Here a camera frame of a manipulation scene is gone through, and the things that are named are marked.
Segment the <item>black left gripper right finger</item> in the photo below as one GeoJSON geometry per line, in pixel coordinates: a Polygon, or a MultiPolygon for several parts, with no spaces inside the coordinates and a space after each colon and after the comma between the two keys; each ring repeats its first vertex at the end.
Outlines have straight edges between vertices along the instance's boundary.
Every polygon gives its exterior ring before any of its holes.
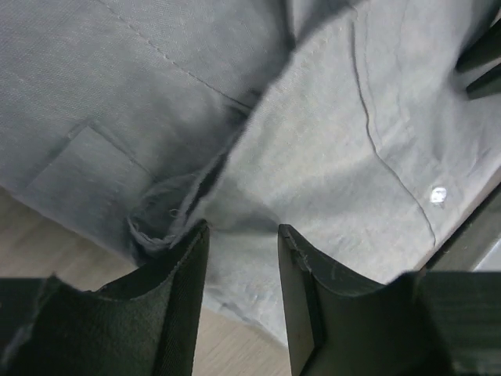
{"type": "Polygon", "coordinates": [[[407,272],[379,284],[278,229],[295,375],[497,375],[500,275],[407,272]]]}

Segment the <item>grey long sleeve shirt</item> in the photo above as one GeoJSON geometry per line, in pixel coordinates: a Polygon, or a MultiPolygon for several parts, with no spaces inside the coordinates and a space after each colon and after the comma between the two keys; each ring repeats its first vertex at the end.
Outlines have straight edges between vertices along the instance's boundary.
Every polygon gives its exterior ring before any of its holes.
{"type": "Polygon", "coordinates": [[[500,180],[455,72],[497,1],[4,1],[1,185],[137,263],[211,229],[204,301],[287,339],[277,229],[386,283],[500,180]]]}

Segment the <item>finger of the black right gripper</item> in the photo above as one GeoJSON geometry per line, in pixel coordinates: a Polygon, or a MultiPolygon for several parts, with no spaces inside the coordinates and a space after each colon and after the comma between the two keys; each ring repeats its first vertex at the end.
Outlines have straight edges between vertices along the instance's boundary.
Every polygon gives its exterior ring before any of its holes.
{"type": "Polygon", "coordinates": [[[487,96],[500,94],[501,92],[501,65],[493,67],[491,70],[480,76],[466,88],[469,99],[480,99],[487,96]]]}
{"type": "Polygon", "coordinates": [[[475,43],[461,53],[456,70],[464,73],[500,58],[500,23],[494,23],[475,43]]]}

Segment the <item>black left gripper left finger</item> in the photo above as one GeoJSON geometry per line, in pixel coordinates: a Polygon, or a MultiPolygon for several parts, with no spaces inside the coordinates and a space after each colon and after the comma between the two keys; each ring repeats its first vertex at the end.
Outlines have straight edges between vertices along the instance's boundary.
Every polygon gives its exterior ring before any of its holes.
{"type": "Polygon", "coordinates": [[[56,276],[2,279],[2,374],[191,374],[208,251],[199,222],[97,291],[56,276]]]}

